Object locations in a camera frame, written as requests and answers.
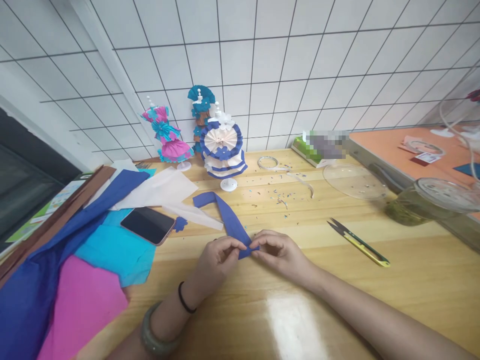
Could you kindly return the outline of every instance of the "white tile wall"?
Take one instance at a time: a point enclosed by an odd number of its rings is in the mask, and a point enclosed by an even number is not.
[[[210,87],[244,149],[304,130],[434,123],[480,59],[480,0],[91,0],[138,98],[170,108],[193,142],[192,85]],[[157,156],[154,141],[68,1],[0,1],[0,71],[107,161]],[[471,106],[480,69],[452,92]]]

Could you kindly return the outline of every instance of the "smartphone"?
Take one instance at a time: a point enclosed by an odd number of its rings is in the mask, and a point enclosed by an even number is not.
[[[120,225],[149,243],[160,246],[172,232],[175,219],[149,207],[137,207],[120,222]]]

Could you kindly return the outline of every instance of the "glass jar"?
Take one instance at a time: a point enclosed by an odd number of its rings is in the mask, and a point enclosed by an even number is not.
[[[416,226],[480,211],[478,192],[456,183],[421,177],[385,207],[397,223]]]

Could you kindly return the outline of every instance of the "blue crepe paper strip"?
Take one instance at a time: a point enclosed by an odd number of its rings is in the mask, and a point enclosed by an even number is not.
[[[155,174],[155,169],[139,170]],[[132,210],[109,211],[103,224],[75,252],[90,265],[117,274],[122,288],[147,281],[156,250],[155,245],[120,226]]]
[[[205,205],[211,203],[216,203],[218,205],[218,210],[220,210],[221,219],[223,220],[223,224],[225,225],[227,235],[237,240],[240,240],[243,244],[246,245],[246,250],[240,250],[240,254],[238,255],[239,260],[250,256],[250,253],[252,251],[259,249],[259,247],[256,247],[254,249],[249,248],[249,245],[252,243],[249,235],[245,231],[242,223],[240,222],[237,215],[235,215],[232,208],[225,201],[223,201],[220,196],[218,196],[213,191],[210,191],[204,192],[193,198],[193,204],[197,208],[202,208]]]
[[[49,328],[61,266],[102,224],[107,210],[147,178],[146,173],[123,170],[0,288],[0,359],[37,358]]]

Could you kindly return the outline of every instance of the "light blue crepe paper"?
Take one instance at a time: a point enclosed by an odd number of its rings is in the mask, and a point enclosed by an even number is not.
[[[139,169],[155,174],[155,169]],[[122,288],[147,281],[156,246],[120,226],[131,208],[109,211],[105,221],[83,243],[75,255],[94,267],[118,275]]]

